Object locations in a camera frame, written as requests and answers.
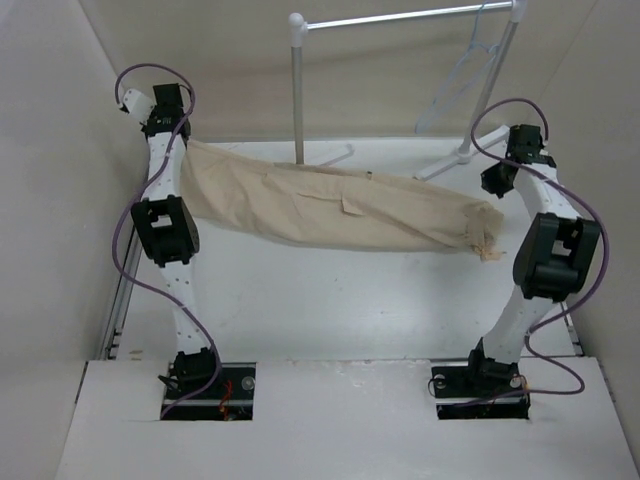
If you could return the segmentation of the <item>beige trousers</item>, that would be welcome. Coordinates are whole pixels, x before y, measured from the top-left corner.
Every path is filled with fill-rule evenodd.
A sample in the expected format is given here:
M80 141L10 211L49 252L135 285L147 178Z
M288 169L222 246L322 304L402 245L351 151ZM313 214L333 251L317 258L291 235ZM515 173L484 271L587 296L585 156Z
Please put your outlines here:
M497 257L503 214L413 178L252 159L191 141L181 193L197 218L284 243Z

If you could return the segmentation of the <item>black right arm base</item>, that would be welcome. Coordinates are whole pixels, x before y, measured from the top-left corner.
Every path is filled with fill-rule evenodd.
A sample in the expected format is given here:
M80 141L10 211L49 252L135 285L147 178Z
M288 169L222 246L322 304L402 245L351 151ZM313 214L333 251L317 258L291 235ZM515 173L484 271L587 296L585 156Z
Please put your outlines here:
M496 362L480 347L465 363L433 363L427 387L439 420L529 419L531 400L518 363Z

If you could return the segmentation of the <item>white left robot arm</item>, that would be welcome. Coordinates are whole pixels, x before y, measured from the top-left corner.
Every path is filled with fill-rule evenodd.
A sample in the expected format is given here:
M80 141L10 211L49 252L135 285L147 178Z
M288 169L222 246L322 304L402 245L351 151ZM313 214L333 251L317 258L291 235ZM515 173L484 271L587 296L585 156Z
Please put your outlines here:
M156 85L153 92L150 99L129 90L125 105L141 123L150 151L150 184L131 207L131 218L147 258L165 281L163 292L170 296L175 322L177 353L161 381L176 393L194 390L210 399L223 390L225 376L217 368L211 335L196 318L194 256L200 238L181 195L190 124L179 84Z

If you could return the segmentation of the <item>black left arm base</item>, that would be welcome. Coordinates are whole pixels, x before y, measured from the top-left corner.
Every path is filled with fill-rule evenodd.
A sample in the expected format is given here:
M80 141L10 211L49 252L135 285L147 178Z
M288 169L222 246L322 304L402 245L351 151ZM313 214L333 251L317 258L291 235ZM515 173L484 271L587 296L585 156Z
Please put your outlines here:
M257 365L220 363L207 348L176 355L164 385L163 421L250 421L254 413Z

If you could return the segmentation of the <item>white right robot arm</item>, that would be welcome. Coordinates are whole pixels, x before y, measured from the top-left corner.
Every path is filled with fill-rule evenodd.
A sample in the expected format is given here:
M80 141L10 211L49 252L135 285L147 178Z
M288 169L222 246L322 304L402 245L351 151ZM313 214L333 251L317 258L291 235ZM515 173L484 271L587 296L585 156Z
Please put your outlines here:
M474 396L501 395L514 388L532 328L581 291L603 234L596 220L574 208L538 126L510 129L505 159L481 174L481 186L499 198L516 192L531 225L515 256L514 290L494 327L469 355L463 380Z

